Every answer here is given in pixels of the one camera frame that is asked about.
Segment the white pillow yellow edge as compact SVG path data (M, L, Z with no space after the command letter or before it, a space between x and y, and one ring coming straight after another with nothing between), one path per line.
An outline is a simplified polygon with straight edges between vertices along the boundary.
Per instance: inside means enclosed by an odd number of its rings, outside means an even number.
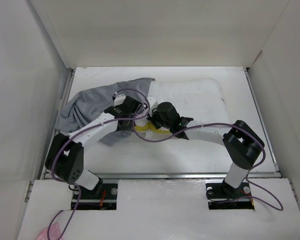
M180 116L193 118L194 125L231 121L221 84L215 79L152 81L148 95L159 104L170 102Z

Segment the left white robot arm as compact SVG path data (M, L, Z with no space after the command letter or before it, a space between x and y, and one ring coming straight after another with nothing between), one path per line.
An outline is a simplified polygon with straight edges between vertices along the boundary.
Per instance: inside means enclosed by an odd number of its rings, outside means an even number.
M108 134L131 129L142 105L126 96L119 105L108 107L79 130L67 135L58 133L52 140L45 167L61 181L83 189L89 197L99 197L103 180L84 168L85 151Z

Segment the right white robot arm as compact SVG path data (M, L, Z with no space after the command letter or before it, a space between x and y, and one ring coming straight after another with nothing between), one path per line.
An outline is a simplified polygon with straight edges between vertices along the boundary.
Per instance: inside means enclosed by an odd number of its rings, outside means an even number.
M244 178L252 170L265 144L243 120L235 123L201 123L180 116L170 102L160 103L147 118L156 129L165 128L178 138L201 140L225 147L232 164L222 181L221 190L228 198L240 191Z

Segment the grey pillowcase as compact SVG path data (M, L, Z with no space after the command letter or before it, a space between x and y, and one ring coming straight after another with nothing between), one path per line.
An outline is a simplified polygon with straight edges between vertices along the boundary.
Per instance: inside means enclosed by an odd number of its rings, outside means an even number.
M75 132L98 118L101 113L114 104L115 92L130 96L139 102L143 102L143 95L149 93L151 83L155 81L151 77L141 77L129 81L120 81L110 85L103 85L78 92L60 111L54 128L62 132Z

